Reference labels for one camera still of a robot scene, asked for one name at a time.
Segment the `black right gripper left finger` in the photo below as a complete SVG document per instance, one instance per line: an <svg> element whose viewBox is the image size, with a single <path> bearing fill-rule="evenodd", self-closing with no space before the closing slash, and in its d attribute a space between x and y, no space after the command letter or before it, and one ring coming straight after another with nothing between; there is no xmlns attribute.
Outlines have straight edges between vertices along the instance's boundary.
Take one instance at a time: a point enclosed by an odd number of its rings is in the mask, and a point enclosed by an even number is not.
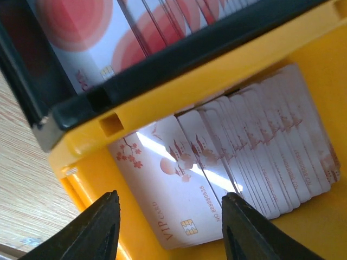
<svg viewBox="0 0 347 260"><path fill-rule="evenodd" d="M20 259L116 259L119 230L120 204L114 190Z"/></svg>

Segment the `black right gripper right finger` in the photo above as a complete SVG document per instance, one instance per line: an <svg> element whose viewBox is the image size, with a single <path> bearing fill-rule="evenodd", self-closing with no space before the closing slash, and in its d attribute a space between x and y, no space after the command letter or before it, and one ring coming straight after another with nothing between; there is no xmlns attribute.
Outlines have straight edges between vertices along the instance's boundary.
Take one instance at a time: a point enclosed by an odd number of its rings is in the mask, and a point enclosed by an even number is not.
<svg viewBox="0 0 347 260"><path fill-rule="evenodd" d="M222 232L227 259L322 259L233 192L222 197Z"/></svg>

